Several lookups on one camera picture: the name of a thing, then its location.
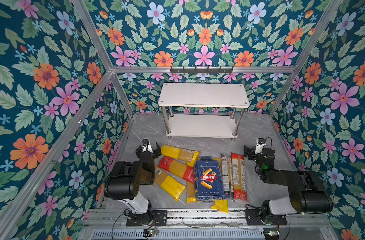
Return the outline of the red spaghetti bag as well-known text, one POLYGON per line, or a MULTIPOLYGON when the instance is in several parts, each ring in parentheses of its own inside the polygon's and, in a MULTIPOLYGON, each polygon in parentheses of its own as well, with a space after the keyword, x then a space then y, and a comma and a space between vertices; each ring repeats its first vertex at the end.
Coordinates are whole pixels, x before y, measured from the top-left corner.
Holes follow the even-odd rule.
POLYGON ((193 167, 183 164, 170 157, 163 157, 158 167, 165 170, 187 182, 194 183, 193 167))

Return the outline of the red-edged spaghetti bag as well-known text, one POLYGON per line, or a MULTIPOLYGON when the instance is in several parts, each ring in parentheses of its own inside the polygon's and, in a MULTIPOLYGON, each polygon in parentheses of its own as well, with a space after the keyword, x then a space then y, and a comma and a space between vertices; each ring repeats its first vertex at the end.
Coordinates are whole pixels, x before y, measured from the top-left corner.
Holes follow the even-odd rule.
POLYGON ((247 202, 244 156, 231 153, 231 163, 233 171, 233 199, 247 202))

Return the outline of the blue Barilla pasta bag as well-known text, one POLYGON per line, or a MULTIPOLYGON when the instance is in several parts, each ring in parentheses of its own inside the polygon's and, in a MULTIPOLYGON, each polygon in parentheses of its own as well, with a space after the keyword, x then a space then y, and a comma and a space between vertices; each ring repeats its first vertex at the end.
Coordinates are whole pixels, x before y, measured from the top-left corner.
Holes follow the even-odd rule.
POLYGON ((225 199, 221 169, 218 161, 209 156, 199 158, 194 165, 194 193, 197 201, 225 199))

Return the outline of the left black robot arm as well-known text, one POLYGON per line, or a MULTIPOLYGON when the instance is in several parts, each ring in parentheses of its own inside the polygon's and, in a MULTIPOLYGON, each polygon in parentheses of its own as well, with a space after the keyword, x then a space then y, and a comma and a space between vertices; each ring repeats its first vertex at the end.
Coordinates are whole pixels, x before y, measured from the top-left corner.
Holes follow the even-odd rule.
POLYGON ((135 150, 137 161, 116 162, 108 174, 104 195, 127 206, 128 216, 143 224, 153 220, 150 200, 140 193, 140 186, 153 185, 156 177, 155 159, 162 155, 161 146, 153 149, 149 139, 143 139, 135 150))

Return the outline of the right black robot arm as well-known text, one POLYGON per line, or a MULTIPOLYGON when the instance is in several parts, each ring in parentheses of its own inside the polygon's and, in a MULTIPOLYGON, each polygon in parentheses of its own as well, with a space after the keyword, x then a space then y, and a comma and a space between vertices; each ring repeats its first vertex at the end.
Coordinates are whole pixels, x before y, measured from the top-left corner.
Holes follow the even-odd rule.
POLYGON ((325 214, 334 208, 326 188, 314 171, 275 169, 275 151, 266 148, 266 139, 258 138, 254 147, 244 146, 243 156, 255 162, 254 171, 265 184, 285 186, 288 196, 265 200, 257 208, 256 218, 265 225, 286 224, 286 216, 298 214, 325 214))

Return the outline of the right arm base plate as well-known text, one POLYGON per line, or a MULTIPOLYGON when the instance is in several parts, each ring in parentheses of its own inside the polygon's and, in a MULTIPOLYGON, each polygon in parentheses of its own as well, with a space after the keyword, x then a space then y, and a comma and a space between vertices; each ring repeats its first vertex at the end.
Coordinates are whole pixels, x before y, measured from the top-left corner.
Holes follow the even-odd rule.
POLYGON ((246 222, 249 226, 287 226, 288 224, 285 215, 262 214, 261 211, 257 209, 246 209, 244 213, 246 222))

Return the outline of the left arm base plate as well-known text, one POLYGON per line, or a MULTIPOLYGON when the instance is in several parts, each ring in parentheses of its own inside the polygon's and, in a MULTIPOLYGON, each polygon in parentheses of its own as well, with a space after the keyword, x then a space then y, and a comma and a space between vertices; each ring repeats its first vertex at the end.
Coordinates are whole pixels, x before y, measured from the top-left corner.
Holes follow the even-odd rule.
POLYGON ((127 216, 127 227, 164 227, 167 225, 168 211, 148 210, 145 214, 134 214, 129 211, 125 216, 127 216))

